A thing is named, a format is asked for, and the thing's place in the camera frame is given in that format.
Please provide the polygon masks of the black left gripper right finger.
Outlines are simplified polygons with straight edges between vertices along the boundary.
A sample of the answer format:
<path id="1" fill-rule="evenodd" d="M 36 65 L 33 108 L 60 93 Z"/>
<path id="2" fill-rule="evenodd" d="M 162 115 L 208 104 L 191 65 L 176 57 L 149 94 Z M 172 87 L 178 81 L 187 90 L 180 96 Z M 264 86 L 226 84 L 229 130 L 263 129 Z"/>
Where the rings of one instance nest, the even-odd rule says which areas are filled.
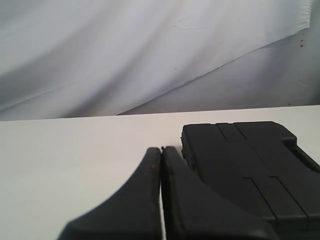
<path id="1" fill-rule="evenodd" d="M 161 194 L 168 240 L 273 240 L 264 220 L 210 190 L 173 146 L 162 148 Z"/>

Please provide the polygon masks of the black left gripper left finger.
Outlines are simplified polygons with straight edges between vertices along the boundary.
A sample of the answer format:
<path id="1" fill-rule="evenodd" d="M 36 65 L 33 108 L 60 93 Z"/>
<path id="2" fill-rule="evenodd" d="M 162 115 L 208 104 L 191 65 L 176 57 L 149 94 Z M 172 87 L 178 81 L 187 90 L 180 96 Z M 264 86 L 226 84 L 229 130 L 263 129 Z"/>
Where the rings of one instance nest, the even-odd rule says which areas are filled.
<path id="1" fill-rule="evenodd" d="M 70 221 L 60 240 L 160 240 L 159 148 L 147 149 L 130 178 L 110 198 Z"/>

